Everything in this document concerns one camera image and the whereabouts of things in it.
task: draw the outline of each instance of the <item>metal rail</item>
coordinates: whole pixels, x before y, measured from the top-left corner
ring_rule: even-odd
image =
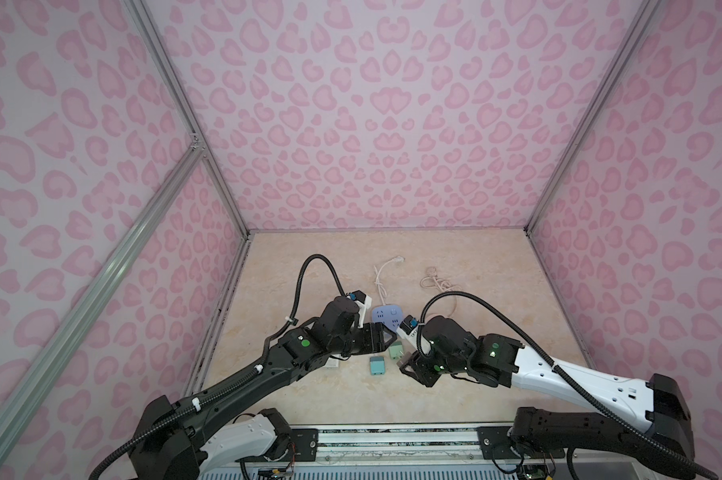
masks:
[[[241,239],[241,244],[238,246],[235,260],[231,266],[231,272],[225,280],[225,286],[223,292],[220,295],[220,299],[217,303],[217,308],[212,316],[207,331],[203,334],[203,341],[201,342],[201,348],[198,349],[196,359],[193,362],[193,370],[191,370],[191,376],[188,379],[185,389],[183,389],[182,396],[189,396],[191,393],[198,392],[203,388],[203,383],[206,381],[209,367],[211,366],[212,356],[214,355],[214,348],[217,346],[217,341],[220,339],[222,332],[222,326],[227,318],[227,313],[231,310],[233,304],[233,294],[236,293],[236,286],[238,285],[238,279],[241,278],[241,272],[243,271],[243,263],[249,254],[249,247],[252,244],[250,238]]]
[[[529,223],[525,227],[527,232],[533,233],[539,226],[540,220],[548,209],[548,205],[553,200],[553,195],[564,180],[564,175],[569,167],[575,163],[582,143],[593,129],[596,121],[598,121],[601,112],[606,108],[612,92],[615,91],[618,82],[620,82],[620,78],[628,69],[631,60],[644,42],[649,28],[654,22],[654,19],[658,17],[657,14],[662,10],[661,6],[663,4],[664,0],[644,0],[641,6],[638,7],[638,13],[628,27],[628,33],[626,33],[622,39],[622,43],[620,43],[615,57],[607,68],[604,79],[598,85],[596,94],[593,95],[593,99],[591,103],[588,104],[585,115],[582,117],[577,129],[575,129],[572,139],[569,140],[566,149],[564,149],[561,161],[558,162],[556,170],[554,170],[553,175],[551,175],[548,180],[548,184],[546,184],[546,187],[542,190],[540,201],[537,203],[537,206],[535,206],[534,211],[529,217]]]
[[[0,408],[0,467],[4,464],[41,403],[46,399],[64,368],[84,341],[110,298],[126,276],[143,247],[163,220],[202,157],[191,147],[180,159],[155,196],[140,212],[134,225],[90,283],[60,328],[38,354],[30,369]]]
[[[161,78],[164,79],[164,83],[169,90],[169,95],[174,100],[174,104],[177,106],[177,112],[185,124],[187,133],[199,143],[202,149],[209,150],[207,157],[204,158],[204,162],[206,162],[210,168],[214,187],[217,188],[217,191],[223,198],[223,204],[228,210],[228,214],[233,218],[239,233],[242,237],[246,238],[247,235],[249,235],[249,230],[241,217],[241,211],[238,209],[236,201],[233,198],[233,192],[222,175],[220,165],[217,163],[217,159],[215,159],[211,149],[208,148],[209,142],[207,141],[206,135],[203,134],[201,124],[193,111],[187,93],[182,88],[180,77],[161,39],[158,27],[153,19],[153,14],[150,13],[150,9],[145,5],[144,0],[123,0],[123,2],[126,5],[126,10],[129,11],[134,21],[136,30],[140,33],[147,47],[148,53],[150,53],[150,56],[153,58]]]

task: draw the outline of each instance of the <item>aluminum frame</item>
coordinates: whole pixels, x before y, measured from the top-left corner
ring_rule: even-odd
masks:
[[[241,211],[233,198],[233,192],[225,181],[220,165],[217,163],[217,159],[215,159],[211,149],[208,148],[209,142],[206,135],[203,134],[203,129],[198,121],[198,117],[193,111],[193,106],[182,87],[180,76],[177,74],[171,58],[169,57],[168,51],[164,46],[164,42],[158,32],[158,27],[153,19],[153,14],[150,13],[150,9],[147,5],[145,5],[144,0],[122,1],[126,6],[126,10],[129,11],[136,30],[142,37],[148,53],[150,53],[150,56],[153,58],[158,72],[164,80],[166,88],[169,90],[169,95],[172,97],[174,104],[177,106],[177,112],[182,117],[187,133],[191,135],[195,142],[197,142],[199,148],[202,150],[208,150],[207,156],[204,158],[204,162],[207,163],[207,167],[212,173],[211,177],[214,187],[217,188],[217,191],[223,198],[225,208],[227,208],[228,214],[233,218],[239,233],[242,237],[246,238],[249,235],[249,230],[247,229],[247,226],[243,221],[243,217],[241,216]]]
[[[192,175],[202,149],[191,146],[134,221],[100,273],[0,408],[0,467],[104,311],[158,224]]]
[[[206,381],[212,356],[214,355],[214,349],[217,347],[217,341],[220,339],[222,326],[225,323],[227,314],[233,304],[233,295],[236,293],[236,286],[238,285],[238,280],[241,278],[243,264],[249,254],[251,244],[252,236],[250,235],[249,237],[242,239],[241,244],[238,246],[234,263],[231,266],[231,272],[225,280],[223,292],[217,302],[216,313],[212,316],[211,321],[209,321],[209,325],[207,325],[206,331],[203,333],[201,348],[198,349],[196,359],[193,360],[193,369],[191,370],[191,376],[187,380],[187,384],[183,389],[183,397],[189,396],[191,393],[198,392],[203,388],[203,383]]]
[[[512,422],[467,422],[467,423],[430,423],[430,424],[366,424],[366,425],[307,425],[293,428],[315,428],[319,431],[317,454],[314,462],[300,462],[297,470],[314,467],[349,468],[350,471],[363,472],[364,468],[411,466],[422,469],[423,476],[429,468],[439,466],[465,467],[490,466],[490,460],[484,460],[479,445],[478,427],[512,427]],[[498,459],[500,465],[512,466],[515,460]],[[653,471],[645,468],[634,458],[613,452],[578,449],[575,464],[604,465],[608,473],[615,467],[620,472],[629,472],[629,478],[657,480]],[[525,463],[540,464],[543,460],[527,459]],[[207,473],[210,478],[215,473],[234,472],[239,466],[218,468]],[[271,468],[272,463],[249,463],[249,467]],[[603,478],[624,478],[620,476]]]
[[[525,227],[528,234],[534,233],[539,226],[540,220],[545,215],[546,210],[548,210],[548,205],[552,202],[553,196],[563,182],[566,172],[572,164],[575,163],[582,144],[593,129],[596,121],[600,118],[602,111],[605,110],[609,98],[615,91],[622,75],[628,69],[631,60],[644,43],[649,28],[657,19],[657,14],[662,10],[664,2],[665,0],[644,0],[638,7],[638,12],[628,27],[628,32],[622,39],[622,43],[620,43],[615,57],[609,64],[604,74],[604,79],[598,85],[598,90],[596,90],[593,99],[588,104],[585,115],[583,115],[577,129],[575,129],[575,133],[569,140],[566,149],[564,149],[561,161],[558,162],[553,175],[551,175],[546,187],[542,190],[539,202],[535,206],[531,216],[529,216],[529,223],[527,223]]]
[[[577,345],[580,347],[580,351],[582,352],[582,356],[586,359],[586,365],[589,369],[598,370],[596,368],[596,362],[593,361],[593,357],[591,357],[591,353],[588,351],[588,344],[586,343],[586,340],[582,337],[582,334],[580,333],[580,330],[577,328],[577,324],[575,323],[575,320],[572,319],[569,314],[567,313],[566,309],[566,302],[564,301],[564,296],[562,295],[561,291],[558,289],[558,286],[553,283],[553,279],[551,277],[551,273],[548,271],[548,267],[546,266],[546,263],[542,261],[542,255],[540,255],[539,251],[537,250],[537,246],[535,246],[535,242],[531,239],[529,235],[527,235],[527,240],[529,241],[529,246],[531,247],[531,251],[535,253],[535,258],[537,259],[537,263],[540,266],[540,269],[542,270],[542,275],[546,278],[546,281],[548,282],[548,286],[551,289],[551,292],[553,292],[553,296],[556,298],[556,302],[558,302],[558,308],[561,309],[561,312],[564,316],[564,320],[566,320],[566,324],[569,326],[569,331],[572,332],[572,336],[575,337],[575,341],[577,342]]]

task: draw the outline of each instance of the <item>black cable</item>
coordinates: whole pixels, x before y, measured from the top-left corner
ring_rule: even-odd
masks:
[[[263,366],[265,365],[265,362],[267,362],[267,356],[270,353],[270,342],[283,335],[283,333],[286,332],[291,325],[291,322],[284,323],[277,332],[273,333],[265,339],[265,343],[263,344],[263,354],[260,356],[260,359],[257,361],[257,363]]]
[[[316,322],[316,320],[318,320],[318,317],[317,317],[317,316],[313,317],[313,318],[310,319],[310,320],[305,320],[304,322],[302,322],[302,323],[299,324],[299,327],[298,327],[298,328],[301,328],[301,329],[302,329],[302,328],[305,328],[305,327],[307,327],[307,326],[311,326],[313,323]]]
[[[510,321],[510,319],[503,315],[499,310],[497,310],[494,306],[490,305],[488,302],[483,300],[482,298],[479,298],[476,295],[473,295],[472,293],[467,292],[461,292],[458,290],[450,290],[447,292],[439,293],[438,295],[434,296],[432,299],[430,299],[429,302],[425,304],[425,308],[423,308],[421,319],[426,318],[426,314],[428,312],[428,309],[435,303],[436,301],[442,299],[445,296],[464,296],[465,298],[471,299],[474,302],[479,303],[481,306],[489,310],[490,312],[494,313],[500,320],[502,320],[507,326],[509,326],[511,329],[513,329],[514,332],[516,332],[537,354],[542,357],[543,360],[548,363],[548,365],[552,368],[553,372],[557,373],[562,379],[564,379],[567,384],[574,389],[582,398],[588,401],[596,410],[598,410],[603,416],[610,418],[614,420],[615,422],[619,423],[621,427],[628,430],[630,433],[635,435],[639,440],[646,443],[648,446],[654,449],[657,453],[660,455],[663,455],[667,458],[670,458],[672,461],[681,464],[685,468],[691,469],[694,473],[701,475],[706,478],[710,478],[711,480],[718,480],[718,475],[716,475],[711,470],[708,470],[706,467],[701,466],[697,463],[695,463],[693,460],[690,460],[689,458],[686,458],[683,455],[680,455],[677,452],[674,452],[670,448],[662,445],[660,442],[657,442],[653,438],[649,438],[644,435],[643,432],[635,428],[633,425],[631,425],[628,422],[625,422],[622,417],[614,413],[612,410],[607,408],[603,403],[599,402],[597,398],[592,396],[590,393],[588,393],[585,389],[582,388],[582,386],[575,381],[575,379],[572,379],[567,372],[562,369],[558,364],[556,364],[553,359],[548,355],[546,351],[540,347],[537,342],[531,339],[529,335],[524,332],[524,330],[521,330],[521,328],[516,325],[514,322]],[[423,351],[423,347],[420,345],[420,341],[423,337],[423,330],[422,328],[419,328],[417,330],[417,351],[420,355],[427,357]]]
[[[566,449],[566,467],[569,469],[569,475],[572,476],[572,480],[580,480],[580,478],[577,476],[577,472],[575,472],[575,464],[572,461],[572,456],[574,454],[574,448],[570,447]]]
[[[228,386],[226,389],[220,390],[219,392],[210,395],[203,400],[201,400],[200,407],[203,408],[204,406],[209,406],[211,403],[216,402],[221,397],[224,397],[231,392],[234,392],[237,389],[240,389],[242,386],[246,385],[251,379],[257,376],[259,372],[257,369],[252,369],[249,373],[247,373],[245,376],[243,376],[241,379],[239,379],[237,382],[233,383],[232,385]],[[192,413],[195,413],[196,407],[195,406],[188,406],[178,412],[175,412],[174,415],[169,416],[167,418],[164,418],[163,420],[159,421],[158,423],[155,423],[152,427],[148,428],[147,430],[143,431],[139,435],[135,435],[132,437],[131,440],[126,442],[124,445],[116,448],[109,456],[106,456],[100,464],[94,468],[94,470],[91,471],[91,474],[89,475],[89,480],[97,480],[100,475],[102,475],[102,472],[107,469],[107,467],[111,466],[113,462],[115,462],[120,456],[123,456],[126,452],[129,452],[132,448],[134,448],[138,443],[143,442],[145,439],[152,437],[157,432],[160,432],[164,428],[172,425],[174,422],[179,420],[180,418],[183,418],[184,416],[188,416]]]
[[[524,465],[524,455],[521,454],[521,461],[518,463],[518,465],[515,466],[512,470],[503,470],[500,468],[499,465],[497,465],[497,461],[495,460],[495,448],[502,445],[501,443],[496,443],[493,446],[491,446],[491,463],[495,464],[498,470],[500,470],[502,473],[506,475],[513,475],[514,473],[517,473],[521,466]]]
[[[477,382],[476,380],[466,379],[462,376],[457,376],[456,373],[452,373],[451,376],[452,376],[452,379],[455,379],[455,380],[462,380],[463,382],[478,383],[479,385],[481,385],[481,382]]]
[[[233,421],[232,421],[231,423],[238,422],[238,419],[241,418],[241,417],[243,417],[243,416],[245,416],[245,415],[248,415],[248,416],[250,416],[250,417],[254,417],[254,416],[255,416],[253,413],[249,413],[249,412],[239,413],[238,415],[236,415],[236,417],[233,419]]]
[[[302,268],[299,269],[299,275],[297,276],[297,288],[294,290],[294,303],[292,304],[292,312],[289,313],[289,318],[292,319],[293,324],[297,323],[297,320],[295,319],[294,316],[297,314],[297,306],[299,304],[299,291],[303,287],[303,277],[305,276],[305,270],[307,270],[310,262],[314,261],[316,258],[318,258],[319,260],[321,260],[325,264],[327,264],[329,271],[332,272],[332,276],[334,277],[334,283],[337,284],[337,290],[339,290],[339,295],[345,296],[345,290],[343,290],[343,284],[339,282],[339,277],[337,276],[337,272],[334,271],[334,265],[332,265],[332,262],[329,262],[329,259],[321,254],[313,254],[313,255],[307,257],[305,259],[305,261],[303,262]]]
[[[243,480],[251,480],[249,472],[247,472],[247,464],[243,460],[239,460],[238,465],[241,466],[241,475],[243,476]]]

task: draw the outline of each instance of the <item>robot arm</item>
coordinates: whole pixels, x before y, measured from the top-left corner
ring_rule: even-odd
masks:
[[[402,362],[400,370],[424,386],[432,387],[444,375],[465,373],[486,386],[531,389],[595,409],[538,352],[518,340],[495,333],[475,338],[443,316],[434,317],[422,327],[408,316],[399,327],[399,335],[412,341],[417,328],[422,328],[421,347],[427,347]],[[654,374],[645,382],[562,360],[553,359],[553,363],[644,436],[694,459],[691,416],[675,380]],[[557,448],[587,448],[631,456],[655,472],[674,478],[695,476],[690,467],[658,455],[640,436],[599,413],[556,413],[522,407],[516,412],[509,442],[519,454],[529,456]]]
[[[195,408],[174,424],[136,444],[129,452],[140,480],[193,480],[201,471],[249,456],[278,459],[289,443],[291,428],[273,409],[225,428],[251,405],[327,363],[331,355],[384,352],[395,333],[382,323],[359,322],[368,303],[362,292],[337,296],[320,317],[286,331],[270,347],[267,360],[252,362],[215,386],[170,404],[165,396],[151,402],[137,432],[144,432],[175,412]],[[251,378],[252,372],[258,372]]]

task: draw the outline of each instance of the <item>blue power strip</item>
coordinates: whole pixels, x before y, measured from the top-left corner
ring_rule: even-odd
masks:
[[[372,310],[372,321],[385,323],[392,331],[396,331],[403,320],[404,314],[398,305],[381,305]]]

